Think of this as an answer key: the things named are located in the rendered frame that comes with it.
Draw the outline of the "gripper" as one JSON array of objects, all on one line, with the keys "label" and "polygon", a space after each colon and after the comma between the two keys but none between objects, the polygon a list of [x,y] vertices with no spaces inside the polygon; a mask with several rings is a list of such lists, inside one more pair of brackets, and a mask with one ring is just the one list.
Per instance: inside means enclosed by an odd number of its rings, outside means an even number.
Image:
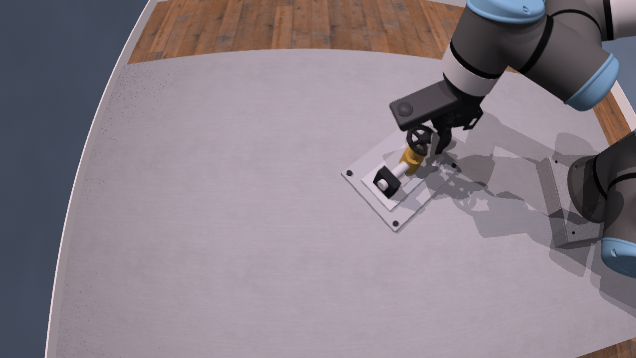
[{"label": "gripper", "polygon": [[[449,151],[456,146],[456,140],[452,139],[452,127],[456,128],[464,126],[463,130],[473,129],[476,123],[484,114],[480,107],[480,104],[485,96],[480,97],[467,94],[455,87],[445,76],[444,72],[443,77],[447,85],[454,92],[461,96],[462,106],[431,120],[433,127],[438,132],[434,132],[431,135],[431,145],[428,148],[427,155],[425,156],[427,166],[434,163],[434,161],[441,155],[441,153]],[[462,95],[464,97],[462,97]],[[478,98],[473,99],[474,97]],[[470,125],[472,119],[476,119],[476,121],[473,123],[473,125]]]}]

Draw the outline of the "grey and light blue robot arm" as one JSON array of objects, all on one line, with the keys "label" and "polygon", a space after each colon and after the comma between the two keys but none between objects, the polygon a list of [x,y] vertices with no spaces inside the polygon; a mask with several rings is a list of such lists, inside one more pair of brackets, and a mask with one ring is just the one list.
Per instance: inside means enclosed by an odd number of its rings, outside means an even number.
[{"label": "grey and light blue robot arm", "polygon": [[[636,0],[466,0],[441,66],[455,87],[480,97],[510,66],[565,105],[587,111],[619,74],[618,60],[602,42],[632,36]],[[403,132],[461,106],[445,80],[389,104]],[[586,220],[605,221],[604,264],[636,278],[636,129],[598,155],[576,160],[567,185]]]}]

